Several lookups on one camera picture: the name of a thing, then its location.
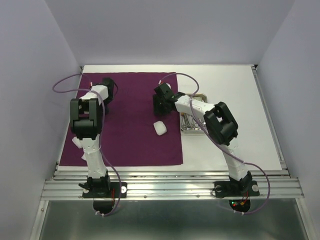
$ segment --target white wall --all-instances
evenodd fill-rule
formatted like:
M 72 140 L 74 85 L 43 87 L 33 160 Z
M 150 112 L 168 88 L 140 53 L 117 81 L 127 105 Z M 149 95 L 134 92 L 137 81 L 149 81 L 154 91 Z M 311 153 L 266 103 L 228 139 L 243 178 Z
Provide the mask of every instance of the white wall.
M 257 64 L 294 0 L 46 0 L 79 64 Z
M 320 232 L 320 1 L 296 0 L 258 66 L 292 175 Z
M 79 67 L 43 0 L 2 1 L 0 33 L 0 239 L 24 240 L 68 118 L 51 87 Z

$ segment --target screw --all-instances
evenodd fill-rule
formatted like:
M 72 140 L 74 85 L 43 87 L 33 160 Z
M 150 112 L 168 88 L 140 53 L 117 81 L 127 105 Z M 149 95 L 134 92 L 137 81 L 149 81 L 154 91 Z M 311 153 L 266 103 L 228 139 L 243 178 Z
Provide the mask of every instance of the screw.
M 221 186 L 220 186 L 220 185 L 215 186 L 215 191 L 216 191 L 217 193 L 221 193 L 221 192 L 222 192 Z
M 121 193 L 124 194 L 127 191 L 127 188 L 125 186 L 121 187 Z
M 256 184 L 252 185 L 252 190 L 253 190 L 254 192 L 258 192 L 258 191 L 259 191 L 258 185 L 256 185 Z

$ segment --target small white block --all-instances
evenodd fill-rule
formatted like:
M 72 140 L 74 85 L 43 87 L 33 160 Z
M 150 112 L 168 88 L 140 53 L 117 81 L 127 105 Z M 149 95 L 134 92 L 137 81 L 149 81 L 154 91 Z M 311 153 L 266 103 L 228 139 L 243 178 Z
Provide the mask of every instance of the small white block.
M 75 136 L 74 138 L 72 138 L 72 142 L 74 143 L 74 145 L 76 145 L 79 149 L 82 149 L 82 144 L 80 142 L 80 140 Z
M 166 125 L 162 121 L 157 121 L 153 124 L 156 134 L 159 136 L 165 134 L 167 132 Z
M 85 155 L 85 154 L 83 154 L 81 158 L 82 158 L 82 160 L 87 161 L 87 159 L 86 159 L 86 155 Z

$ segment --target purple cloth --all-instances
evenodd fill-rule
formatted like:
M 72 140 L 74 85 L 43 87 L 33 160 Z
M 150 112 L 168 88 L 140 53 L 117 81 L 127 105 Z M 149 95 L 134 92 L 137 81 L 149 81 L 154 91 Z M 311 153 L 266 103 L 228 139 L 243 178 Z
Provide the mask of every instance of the purple cloth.
M 93 83 L 112 78 L 118 85 L 114 100 L 105 116 L 102 150 L 114 166 L 170 166 L 183 163 L 179 113 L 157 117 L 153 113 L 154 88 L 168 73 L 120 72 L 86 73 Z M 178 91 L 177 77 L 165 79 L 173 92 Z M 83 77 L 80 88 L 87 89 L 89 81 Z M 154 123 L 163 121 L 167 133 L 158 136 Z M 68 129 L 60 166 L 86 166 L 81 159 L 83 150 L 72 142 L 75 135 Z

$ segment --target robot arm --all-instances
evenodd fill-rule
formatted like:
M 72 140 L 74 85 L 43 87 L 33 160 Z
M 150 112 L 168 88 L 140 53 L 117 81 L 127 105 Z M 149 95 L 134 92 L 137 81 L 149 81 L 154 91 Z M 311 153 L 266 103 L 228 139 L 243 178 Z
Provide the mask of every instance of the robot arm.
M 182 92 L 173 93 L 166 83 L 158 85 L 153 95 L 153 109 L 156 115 L 165 115 L 171 111 L 193 115 L 190 107 L 190 97 Z M 238 156 L 238 124 L 231 114 L 228 106 L 224 102 L 211 104 L 198 100 L 192 101 L 194 115 L 196 118 L 205 121 L 209 136 L 215 143 L 220 145 L 227 153 Z M 223 156 L 228 166 L 230 185 L 223 185 L 224 189 L 216 191 L 216 195 L 226 197 L 229 195 L 243 196 L 250 191 L 252 186 L 252 176 L 247 166 L 235 160 L 233 157 L 223 152 Z
M 108 113 L 107 104 L 113 100 L 114 81 L 104 78 L 102 83 L 91 87 L 91 91 L 80 98 L 70 101 L 70 128 L 75 134 L 73 143 L 83 149 L 82 159 L 87 162 L 88 178 L 85 184 L 79 184 L 85 192 L 92 194 L 109 193 L 110 177 L 100 152 L 99 138 L 103 126 L 103 108 Z

